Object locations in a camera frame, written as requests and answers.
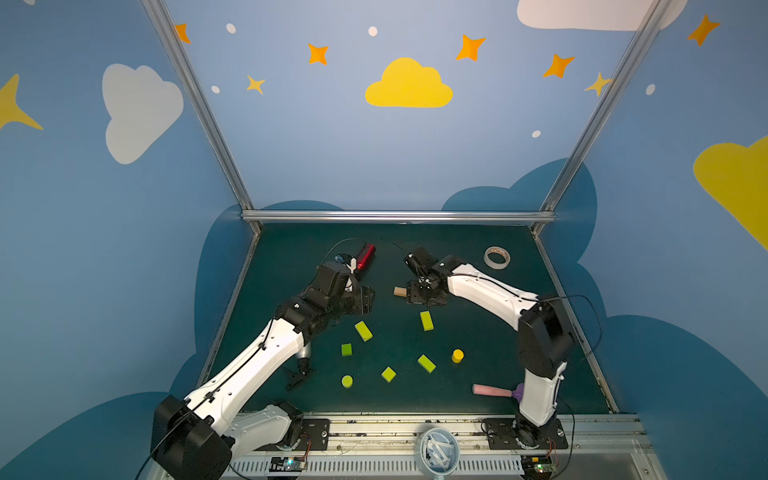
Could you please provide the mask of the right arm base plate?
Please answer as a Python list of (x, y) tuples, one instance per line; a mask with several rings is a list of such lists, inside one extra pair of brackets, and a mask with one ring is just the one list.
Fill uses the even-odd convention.
[(543, 426), (520, 418), (485, 418), (481, 430), (491, 450), (549, 450), (569, 447), (565, 429), (554, 416)]

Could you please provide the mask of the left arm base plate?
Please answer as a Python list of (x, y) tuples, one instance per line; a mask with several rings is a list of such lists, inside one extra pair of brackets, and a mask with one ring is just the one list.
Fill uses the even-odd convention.
[(258, 451), (325, 451), (328, 448), (329, 430), (330, 420), (326, 418), (294, 420), (281, 440), (276, 444), (259, 447)]

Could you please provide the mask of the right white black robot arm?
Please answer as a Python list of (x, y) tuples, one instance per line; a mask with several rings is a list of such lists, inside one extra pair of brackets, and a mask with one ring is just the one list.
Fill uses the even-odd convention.
[(576, 343), (571, 323), (559, 318), (553, 301), (507, 285), (453, 255), (436, 259), (419, 247), (404, 263), (415, 275), (406, 286), (408, 303), (440, 306), (453, 295), (491, 312), (517, 332), (518, 357), (525, 369), (519, 416), (537, 428), (547, 425), (555, 417), (560, 383)]

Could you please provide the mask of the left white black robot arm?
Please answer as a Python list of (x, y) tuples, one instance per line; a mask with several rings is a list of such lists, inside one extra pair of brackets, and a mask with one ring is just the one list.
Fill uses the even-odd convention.
[(302, 415), (268, 405), (249, 415), (242, 407), (293, 357), (304, 352), (330, 322), (367, 314), (375, 293), (359, 277), (354, 257), (325, 262), (310, 284), (282, 302), (267, 326), (216, 376), (179, 399), (155, 409), (149, 457), (174, 479), (218, 479), (236, 458), (265, 445), (293, 445)]

